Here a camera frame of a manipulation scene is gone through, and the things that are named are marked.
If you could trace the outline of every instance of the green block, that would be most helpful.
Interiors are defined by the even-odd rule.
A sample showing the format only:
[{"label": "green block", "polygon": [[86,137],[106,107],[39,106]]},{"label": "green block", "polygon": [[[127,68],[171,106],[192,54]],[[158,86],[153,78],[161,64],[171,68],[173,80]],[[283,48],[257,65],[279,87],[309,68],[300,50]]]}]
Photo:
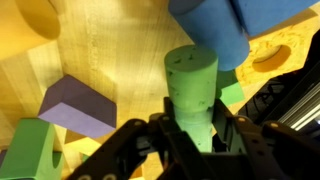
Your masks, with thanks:
[{"label": "green block", "polygon": [[216,98],[219,98],[226,106],[245,99],[234,71],[218,71]]},{"label": "green block", "polygon": [[85,154],[82,154],[82,162],[86,162],[89,159],[90,156],[87,156]]},{"label": "green block", "polygon": [[39,119],[22,119],[0,169],[0,179],[60,180],[61,152],[53,152],[55,131]]},{"label": "green block", "polygon": [[175,108],[174,113],[179,127],[188,132],[198,150],[212,152],[212,110],[186,113]]},{"label": "green block", "polygon": [[212,152],[212,114],[216,95],[217,54],[205,47],[188,45],[165,57],[169,97],[175,118],[201,152]]}]

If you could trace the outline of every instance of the wooden board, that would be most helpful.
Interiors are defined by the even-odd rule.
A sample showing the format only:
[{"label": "wooden board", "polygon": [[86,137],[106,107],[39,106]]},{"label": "wooden board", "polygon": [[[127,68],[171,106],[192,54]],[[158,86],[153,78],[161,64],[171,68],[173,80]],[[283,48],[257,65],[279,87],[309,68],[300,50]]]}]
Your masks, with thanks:
[{"label": "wooden board", "polygon": [[[116,102],[118,127],[130,118],[148,120],[150,114],[163,111],[162,98],[168,95],[164,56],[192,44],[167,12],[168,1],[51,3],[61,24],[59,39],[0,61],[0,148],[10,144],[21,117],[37,115],[46,88],[63,74]],[[263,84],[244,87],[246,100]],[[245,102],[232,105],[231,111],[237,112]],[[95,141],[102,143],[109,136]],[[65,177],[81,163],[81,156],[69,147],[64,151]],[[161,172],[157,160],[148,158],[145,179]]]}]

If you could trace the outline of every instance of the bolt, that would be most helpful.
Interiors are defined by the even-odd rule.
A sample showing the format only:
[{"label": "bolt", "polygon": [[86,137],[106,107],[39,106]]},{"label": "bolt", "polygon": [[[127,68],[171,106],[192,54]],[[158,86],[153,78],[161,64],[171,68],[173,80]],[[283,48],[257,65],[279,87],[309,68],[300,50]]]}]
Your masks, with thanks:
[{"label": "bolt", "polygon": [[276,123],[271,123],[270,125],[271,125],[271,127],[273,127],[273,128],[277,128],[277,127],[279,127],[279,125],[278,125],[278,124],[276,124]]},{"label": "bolt", "polygon": [[91,180],[91,176],[90,175],[82,175],[78,178],[78,180]]},{"label": "bolt", "polygon": [[164,116],[162,119],[168,121],[170,118],[168,116]]},{"label": "bolt", "polygon": [[135,126],[140,126],[141,124],[142,124],[141,121],[136,121],[136,122],[134,123]]},{"label": "bolt", "polygon": [[114,174],[107,174],[103,177],[102,180],[117,180],[117,176]]},{"label": "bolt", "polygon": [[240,118],[238,119],[238,121],[239,121],[239,122],[245,122],[245,121],[246,121],[246,119],[245,119],[245,118],[240,117]]}]

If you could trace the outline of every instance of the yellow foam block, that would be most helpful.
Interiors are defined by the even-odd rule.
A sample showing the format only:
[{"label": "yellow foam block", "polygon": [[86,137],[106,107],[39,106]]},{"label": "yellow foam block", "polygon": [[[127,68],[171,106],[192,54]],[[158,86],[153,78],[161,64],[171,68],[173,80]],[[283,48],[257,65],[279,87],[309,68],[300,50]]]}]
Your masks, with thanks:
[{"label": "yellow foam block", "polygon": [[64,168],[61,174],[61,179],[66,179],[73,171],[82,164],[81,153],[78,151],[64,147],[63,154],[65,159],[68,159],[67,163],[64,164]]},{"label": "yellow foam block", "polygon": [[301,69],[319,24],[318,15],[307,9],[263,34],[251,37],[249,56],[236,68],[241,85]]},{"label": "yellow foam block", "polygon": [[1,0],[0,60],[56,39],[57,14],[48,0]]},{"label": "yellow foam block", "polygon": [[142,166],[136,169],[130,177],[130,180],[138,180],[142,178]]},{"label": "yellow foam block", "polygon": [[142,164],[143,177],[144,179],[157,179],[163,172],[163,167],[159,154],[154,152],[148,154],[146,161]]},{"label": "yellow foam block", "polygon": [[65,146],[87,156],[91,156],[102,143],[87,136],[68,130]]}]

